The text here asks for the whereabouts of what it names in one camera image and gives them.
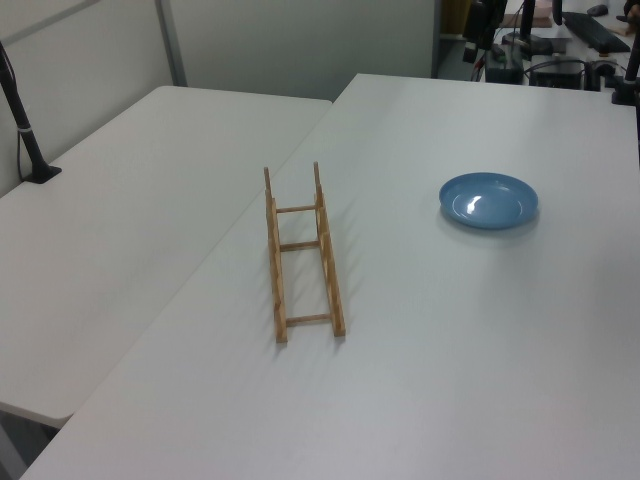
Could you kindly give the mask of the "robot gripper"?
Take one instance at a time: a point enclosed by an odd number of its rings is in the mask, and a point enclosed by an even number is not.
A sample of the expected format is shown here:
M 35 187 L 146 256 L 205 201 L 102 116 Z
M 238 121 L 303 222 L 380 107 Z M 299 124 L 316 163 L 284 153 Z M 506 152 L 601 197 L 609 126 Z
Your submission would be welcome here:
M 463 37 L 465 40 L 463 61 L 476 62 L 476 43 L 471 39 L 480 39 L 480 48 L 490 50 L 494 43 L 496 27 L 502 22 L 505 11 L 503 0 L 471 0 L 466 15 Z

